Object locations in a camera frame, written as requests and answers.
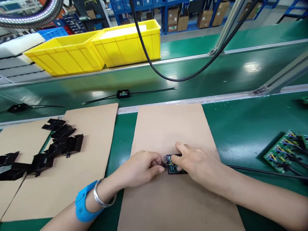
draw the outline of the blue wristband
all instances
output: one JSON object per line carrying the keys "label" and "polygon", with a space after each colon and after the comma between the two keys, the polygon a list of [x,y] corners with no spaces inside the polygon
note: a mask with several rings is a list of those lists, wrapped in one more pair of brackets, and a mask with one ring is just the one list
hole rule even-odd
{"label": "blue wristband", "polygon": [[100,211],[96,213],[91,213],[86,208],[87,194],[89,191],[91,191],[94,188],[96,182],[97,181],[94,181],[93,183],[89,184],[87,187],[82,189],[76,197],[76,201],[75,201],[76,216],[78,220],[80,220],[81,222],[89,222],[89,221],[94,220],[104,210],[104,208],[102,208]]}

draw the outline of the yellow storage bin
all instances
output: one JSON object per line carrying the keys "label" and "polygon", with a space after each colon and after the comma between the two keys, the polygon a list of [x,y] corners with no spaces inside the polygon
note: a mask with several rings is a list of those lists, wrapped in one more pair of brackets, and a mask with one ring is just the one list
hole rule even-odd
{"label": "yellow storage bin", "polygon": [[52,76],[101,70],[105,63],[91,42],[98,33],[53,38],[24,54]]}
{"label": "yellow storage bin", "polygon": [[[155,19],[138,24],[150,59],[160,59],[160,25]],[[134,23],[103,29],[91,41],[107,67],[147,60]]]}

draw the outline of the silver bangle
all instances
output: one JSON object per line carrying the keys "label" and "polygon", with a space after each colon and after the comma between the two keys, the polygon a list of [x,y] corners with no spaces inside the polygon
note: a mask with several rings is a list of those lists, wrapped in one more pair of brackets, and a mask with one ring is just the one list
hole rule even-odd
{"label": "silver bangle", "polygon": [[111,204],[106,204],[104,203],[98,196],[97,194],[97,186],[99,183],[101,183],[103,180],[105,180],[105,178],[102,178],[100,179],[98,182],[96,182],[95,186],[94,186],[94,199],[95,201],[103,208],[108,208],[110,207],[111,205],[113,205],[116,201],[116,194],[113,196],[113,200],[112,200],[112,203]]}

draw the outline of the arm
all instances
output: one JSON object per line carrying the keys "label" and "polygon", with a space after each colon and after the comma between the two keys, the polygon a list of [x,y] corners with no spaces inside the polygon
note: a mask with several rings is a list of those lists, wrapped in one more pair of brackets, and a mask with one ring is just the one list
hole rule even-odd
{"label": "arm", "polygon": [[[148,183],[154,176],[164,172],[161,166],[161,156],[156,152],[140,151],[133,155],[128,161],[120,166],[113,174],[107,177],[97,187],[99,198],[108,203],[115,193],[125,187],[137,187]],[[86,208],[95,213],[101,207],[94,199],[93,190],[86,198]],[[70,204],[58,215],[56,215],[43,228],[43,231],[85,231],[91,222],[81,222],[76,217],[75,203]]]}
{"label": "arm", "polygon": [[263,215],[288,230],[308,230],[308,198],[241,174],[200,148],[177,142],[173,163],[206,189]]}

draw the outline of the forearm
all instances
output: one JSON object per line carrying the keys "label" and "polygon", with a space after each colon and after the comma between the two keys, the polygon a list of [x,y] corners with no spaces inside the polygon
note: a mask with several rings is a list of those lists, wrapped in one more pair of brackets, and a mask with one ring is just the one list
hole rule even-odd
{"label": "forearm", "polygon": [[289,230],[308,230],[308,198],[267,184],[229,167],[217,194],[263,215]]}
{"label": "forearm", "polygon": [[[122,186],[118,184],[111,175],[98,185],[97,193],[103,202],[108,203],[108,201],[113,197],[113,195],[121,189]],[[94,199],[93,190],[91,190],[87,195],[86,208],[89,212],[92,213],[98,212],[102,209]],[[66,207],[64,210],[62,210],[58,215],[56,215],[48,224],[43,227],[42,230],[84,231],[90,227],[93,221],[87,223],[79,221],[76,216],[76,206],[74,202],[68,207]]]}

